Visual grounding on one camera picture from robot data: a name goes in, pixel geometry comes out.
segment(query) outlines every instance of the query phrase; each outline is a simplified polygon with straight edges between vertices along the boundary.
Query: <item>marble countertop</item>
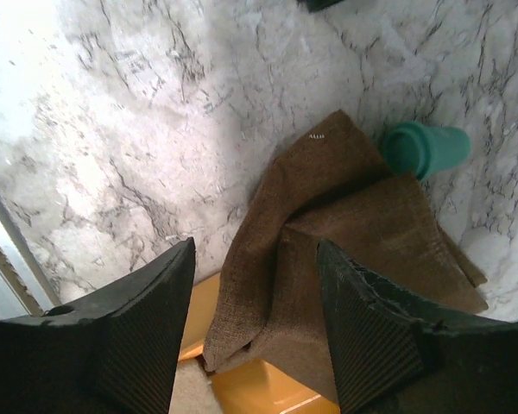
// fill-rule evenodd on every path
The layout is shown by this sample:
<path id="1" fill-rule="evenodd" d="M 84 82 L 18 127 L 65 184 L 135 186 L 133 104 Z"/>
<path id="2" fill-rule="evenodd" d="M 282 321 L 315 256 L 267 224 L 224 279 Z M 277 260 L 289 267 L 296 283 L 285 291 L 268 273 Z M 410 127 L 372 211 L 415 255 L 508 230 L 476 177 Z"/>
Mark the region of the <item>marble countertop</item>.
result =
<path id="1" fill-rule="evenodd" d="M 340 108 L 469 133 L 426 192 L 517 320 L 518 0 L 0 1 L 0 197 L 64 302 L 188 236 L 217 271 L 273 154 Z"/>

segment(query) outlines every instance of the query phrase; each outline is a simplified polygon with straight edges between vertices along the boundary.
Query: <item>cup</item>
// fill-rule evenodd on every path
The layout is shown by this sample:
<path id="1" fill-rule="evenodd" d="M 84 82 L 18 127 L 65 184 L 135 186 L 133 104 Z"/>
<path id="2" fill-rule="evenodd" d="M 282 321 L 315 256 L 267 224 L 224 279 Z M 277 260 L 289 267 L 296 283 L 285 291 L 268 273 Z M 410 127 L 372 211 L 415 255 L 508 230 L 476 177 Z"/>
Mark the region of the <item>cup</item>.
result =
<path id="1" fill-rule="evenodd" d="M 468 159 L 469 136 L 454 127 L 404 122 L 383 137 L 380 152 L 395 174 L 414 172 L 420 181 Z"/>

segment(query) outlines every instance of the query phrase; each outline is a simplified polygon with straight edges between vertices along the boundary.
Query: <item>white marble table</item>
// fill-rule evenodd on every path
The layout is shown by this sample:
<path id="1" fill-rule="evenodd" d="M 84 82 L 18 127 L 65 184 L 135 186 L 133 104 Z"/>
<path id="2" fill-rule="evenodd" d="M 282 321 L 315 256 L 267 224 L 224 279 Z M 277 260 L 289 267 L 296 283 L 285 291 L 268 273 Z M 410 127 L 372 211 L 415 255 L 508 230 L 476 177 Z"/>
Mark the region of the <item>white marble table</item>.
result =
<path id="1" fill-rule="evenodd" d="M 273 154 L 340 108 L 468 131 L 426 190 L 518 319 L 518 0 L 0 0 L 0 196 L 63 301 L 190 235 L 218 270 Z"/>

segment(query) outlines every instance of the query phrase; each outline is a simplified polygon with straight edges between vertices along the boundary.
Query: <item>black object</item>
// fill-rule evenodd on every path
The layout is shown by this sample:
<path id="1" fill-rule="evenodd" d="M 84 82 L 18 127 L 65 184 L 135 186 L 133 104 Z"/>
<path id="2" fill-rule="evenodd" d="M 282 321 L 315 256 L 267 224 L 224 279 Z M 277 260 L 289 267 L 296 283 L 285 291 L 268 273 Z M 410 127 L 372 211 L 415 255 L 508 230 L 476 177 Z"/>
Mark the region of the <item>black object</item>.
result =
<path id="1" fill-rule="evenodd" d="M 518 414 L 518 323 L 435 304 L 327 240 L 318 266 L 343 414 Z"/>
<path id="2" fill-rule="evenodd" d="M 299 3 L 305 3 L 307 9 L 310 12 L 321 11 L 330 7 L 336 3 L 343 2 L 344 0 L 297 0 Z"/>
<path id="3" fill-rule="evenodd" d="M 0 413 L 167 413 L 193 240 L 43 317 L 0 321 Z"/>

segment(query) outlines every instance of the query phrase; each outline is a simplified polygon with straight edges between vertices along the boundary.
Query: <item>cloth fold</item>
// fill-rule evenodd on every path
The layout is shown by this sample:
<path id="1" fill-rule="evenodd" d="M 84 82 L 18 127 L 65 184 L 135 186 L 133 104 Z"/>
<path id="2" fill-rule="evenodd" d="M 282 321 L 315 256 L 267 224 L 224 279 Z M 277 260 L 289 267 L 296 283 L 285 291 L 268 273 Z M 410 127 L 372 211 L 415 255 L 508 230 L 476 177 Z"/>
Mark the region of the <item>cloth fold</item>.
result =
<path id="1" fill-rule="evenodd" d="M 438 227 L 418 181 L 393 177 L 338 111 L 265 172 L 221 270 L 207 370 L 259 357 L 336 401 L 316 266 L 321 237 L 436 302 L 487 308 L 475 289 L 485 277 Z"/>

